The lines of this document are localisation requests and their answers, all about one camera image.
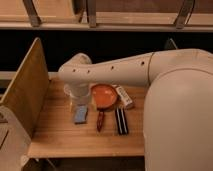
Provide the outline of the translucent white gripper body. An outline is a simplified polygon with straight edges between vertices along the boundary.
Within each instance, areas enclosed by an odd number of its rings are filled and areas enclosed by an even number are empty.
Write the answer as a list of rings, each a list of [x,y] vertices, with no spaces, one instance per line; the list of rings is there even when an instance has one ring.
[[[91,91],[87,83],[70,84],[69,96],[71,111],[74,112],[78,106],[88,105],[91,101]]]

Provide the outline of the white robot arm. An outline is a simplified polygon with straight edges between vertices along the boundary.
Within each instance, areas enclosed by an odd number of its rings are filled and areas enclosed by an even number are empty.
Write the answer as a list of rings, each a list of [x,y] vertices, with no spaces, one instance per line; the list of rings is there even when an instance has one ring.
[[[146,171],[213,171],[213,53],[179,49],[93,64],[77,54],[59,69],[77,101],[90,83],[148,86]]]

